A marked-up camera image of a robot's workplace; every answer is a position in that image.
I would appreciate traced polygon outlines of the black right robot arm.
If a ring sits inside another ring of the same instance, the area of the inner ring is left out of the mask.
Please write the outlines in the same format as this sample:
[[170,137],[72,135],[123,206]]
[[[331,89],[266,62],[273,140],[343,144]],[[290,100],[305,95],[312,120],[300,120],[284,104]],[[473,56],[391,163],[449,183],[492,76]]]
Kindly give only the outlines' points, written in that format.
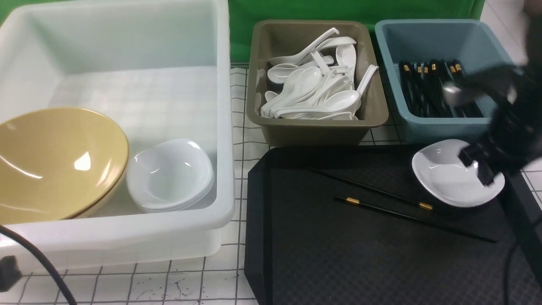
[[499,64],[454,83],[458,103],[478,95],[496,103],[488,129],[459,152],[465,166],[478,165],[477,178],[484,186],[541,157],[541,13],[527,16],[525,65]]

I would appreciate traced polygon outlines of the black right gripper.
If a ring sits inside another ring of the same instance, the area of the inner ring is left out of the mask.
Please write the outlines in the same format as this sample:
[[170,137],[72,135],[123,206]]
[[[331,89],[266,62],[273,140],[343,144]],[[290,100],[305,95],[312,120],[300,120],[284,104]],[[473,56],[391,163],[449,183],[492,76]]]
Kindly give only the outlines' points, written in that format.
[[480,89],[496,108],[485,133],[462,148],[465,166],[478,163],[477,177],[484,186],[499,173],[511,175],[541,157],[541,65],[500,64],[470,75],[458,83]]

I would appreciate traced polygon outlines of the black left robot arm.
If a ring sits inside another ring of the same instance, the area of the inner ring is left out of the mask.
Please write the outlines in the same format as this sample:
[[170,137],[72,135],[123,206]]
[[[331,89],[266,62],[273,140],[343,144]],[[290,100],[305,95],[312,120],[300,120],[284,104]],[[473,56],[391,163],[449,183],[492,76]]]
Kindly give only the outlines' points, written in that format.
[[22,277],[14,255],[8,255],[0,260],[0,292],[9,291]]

